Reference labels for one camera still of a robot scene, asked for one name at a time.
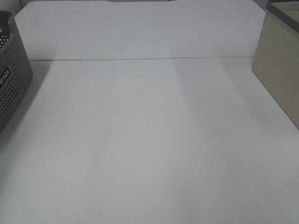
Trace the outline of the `beige storage box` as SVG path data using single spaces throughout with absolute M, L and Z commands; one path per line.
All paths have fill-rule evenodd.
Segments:
M 286 115 L 299 125 L 299 2 L 270 0 L 252 71 Z

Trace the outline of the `grey perforated plastic basket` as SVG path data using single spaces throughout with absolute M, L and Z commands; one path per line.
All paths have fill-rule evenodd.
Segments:
M 0 130 L 17 110 L 33 77 L 15 14 L 0 12 Z

